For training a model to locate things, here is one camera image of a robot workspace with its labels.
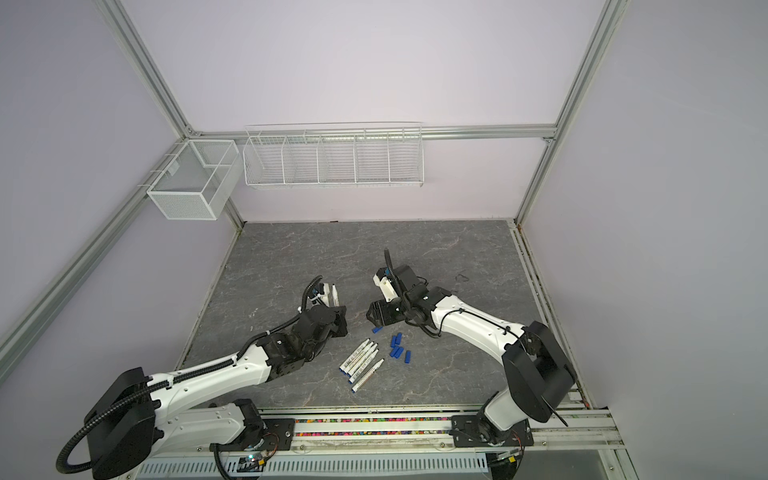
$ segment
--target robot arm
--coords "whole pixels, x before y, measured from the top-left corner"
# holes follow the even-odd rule
[[[304,290],[297,315],[251,337],[232,355],[152,376],[142,368],[122,373],[61,450],[56,469],[92,469],[94,479],[106,480],[129,472],[147,457],[186,446],[211,444],[215,452],[263,449],[269,433],[251,400],[192,407],[297,370],[314,359],[328,338],[345,336],[346,307],[338,305],[336,287],[319,283],[321,278]],[[91,460],[70,465],[69,455],[83,438],[88,439]]]
[[[385,299],[371,304],[368,320],[377,326],[405,321],[432,337],[451,333],[503,365],[508,388],[478,413],[477,433],[483,442],[505,441],[510,428],[527,417],[549,420],[576,382],[574,368],[549,328],[488,315],[446,289],[429,289],[407,265],[392,268],[388,250],[385,260],[386,266],[373,277]]]

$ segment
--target gray marble surface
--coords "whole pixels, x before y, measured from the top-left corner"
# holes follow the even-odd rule
[[[260,408],[299,406],[482,404],[505,387],[501,365],[473,345],[439,339],[404,323],[372,334],[366,311],[381,298],[373,274],[388,247],[430,286],[451,290],[499,318],[529,324],[538,311],[503,220],[249,223],[234,247],[185,360],[185,366],[237,351],[254,333],[296,314],[315,276],[333,282],[346,305],[349,335],[330,339],[301,369],[217,399],[252,398]],[[411,363],[389,357],[391,335],[402,332]],[[380,345],[384,364],[353,393],[339,364],[365,339]]]

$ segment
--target wire basket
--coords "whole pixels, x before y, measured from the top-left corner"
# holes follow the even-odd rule
[[[189,140],[147,190],[169,220],[216,220],[243,174],[232,140]]]
[[[253,188],[361,187],[424,183],[421,128],[250,135],[243,146]]]

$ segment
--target wire shelf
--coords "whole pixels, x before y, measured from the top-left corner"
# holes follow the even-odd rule
[[[243,146],[253,188],[375,187],[424,183],[420,127],[322,134],[250,134]]]
[[[188,140],[147,189],[169,220],[216,220],[243,174],[232,140]]]

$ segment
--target marker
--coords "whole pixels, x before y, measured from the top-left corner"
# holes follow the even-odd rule
[[[362,376],[360,381],[357,382],[357,385],[352,387],[352,392],[357,393],[357,391],[360,390],[360,387],[362,386],[362,384],[367,382],[368,379],[371,378],[371,375],[373,375],[373,373],[382,365],[382,363],[384,363],[384,359],[381,359],[378,362],[376,362],[376,364],[372,366],[371,369],[365,375]]]
[[[366,362],[363,363],[363,365],[357,369],[357,372],[355,372],[355,374],[349,378],[349,383],[354,383],[355,380],[357,380],[357,377],[359,377],[363,372],[366,371],[366,369],[368,368],[368,365],[371,364],[371,362],[373,361],[373,359],[376,358],[376,355],[378,353],[379,353],[379,350],[376,349],[376,350],[373,350],[372,354],[368,355],[368,359],[366,360]]]
[[[366,357],[370,355],[370,353],[376,349],[377,345],[373,342],[369,343],[365,349],[362,351],[362,355],[358,357],[358,359],[352,364],[352,366],[349,367],[349,369],[346,371],[347,376],[352,376],[354,372],[357,371],[358,368],[362,365],[363,362],[366,361]]]
[[[365,342],[360,343],[360,346],[357,347],[357,349],[354,352],[352,352],[352,355],[346,357],[346,360],[344,360],[344,363],[342,363],[339,366],[339,370],[341,370],[342,372],[345,372],[346,371],[345,368],[349,366],[349,364],[352,362],[352,359],[355,358],[356,355],[362,352],[362,349],[366,348],[366,345],[368,344],[368,342],[370,342],[370,339],[366,339]]]
[[[352,355],[350,355],[349,358],[347,358],[347,360],[345,360],[345,362],[340,367],[342,372],[346,372],[347,370],[349,370],[349,367],[352,366],[352,364],[358,358],[360,358],[360,356],[362,355],[362,351],[369,345],[370,341],[371,341],[370,339],[366,339],[365,342],[363,342],[359,347],[357,347],[357,349],[354,352],[352,352]]]

